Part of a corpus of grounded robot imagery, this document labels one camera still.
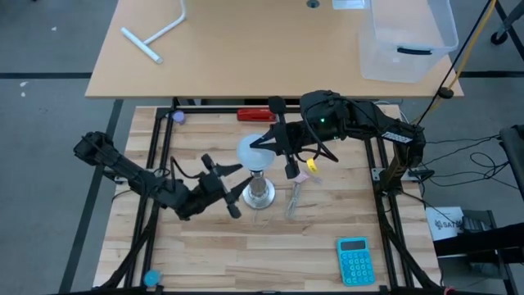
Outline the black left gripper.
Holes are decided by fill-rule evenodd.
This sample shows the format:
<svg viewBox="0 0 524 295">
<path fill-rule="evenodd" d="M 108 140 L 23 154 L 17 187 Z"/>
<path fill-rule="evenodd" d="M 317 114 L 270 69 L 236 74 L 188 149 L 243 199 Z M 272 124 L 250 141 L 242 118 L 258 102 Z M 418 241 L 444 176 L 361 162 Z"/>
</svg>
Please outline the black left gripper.
<svg viewBox="0 0 524 295">
<path fill-rule="evenodd" d="M 195 197 L 192 200 L 191 212 L 193 215 L 202 213 L 208 206 L 223 198 L 227 204 L 229 215 L 233 219 L 241 217 L 241 212 L 236 205 L 243 190 L 250 184 L 253 177 L 250 176 L 229 191 L 225 187 L 222 177 L 227 177 L 243 168 L 242 164 L 222 166 L 215 164 L 209 154 L 201 157 L 204 167 L 209 171 L 198 177 Z"/>
</svg>

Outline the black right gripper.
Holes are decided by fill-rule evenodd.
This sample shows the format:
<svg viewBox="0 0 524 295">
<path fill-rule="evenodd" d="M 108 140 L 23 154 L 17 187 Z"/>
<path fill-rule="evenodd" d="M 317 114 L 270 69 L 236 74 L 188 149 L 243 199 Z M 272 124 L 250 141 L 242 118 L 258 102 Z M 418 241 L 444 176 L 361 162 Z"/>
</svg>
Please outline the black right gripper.
<svg viewBox="0 0 524 295">
<path fill-rule="evenodd" d="M 305 122 L 286 122 L 287 110 L 285 100 L 279 96 L 269 98 L 269 110 L 275 114 L 278 121 L 269 126 L 269 130 L 250 144 L 250 148 L 274 152 L 284 155 L 286 159 L 285 172 L 288 179 L 294 179 L 300 172 L 295 155 L 302 148 L 316 143 L 305 127 Z"/>
</svg>

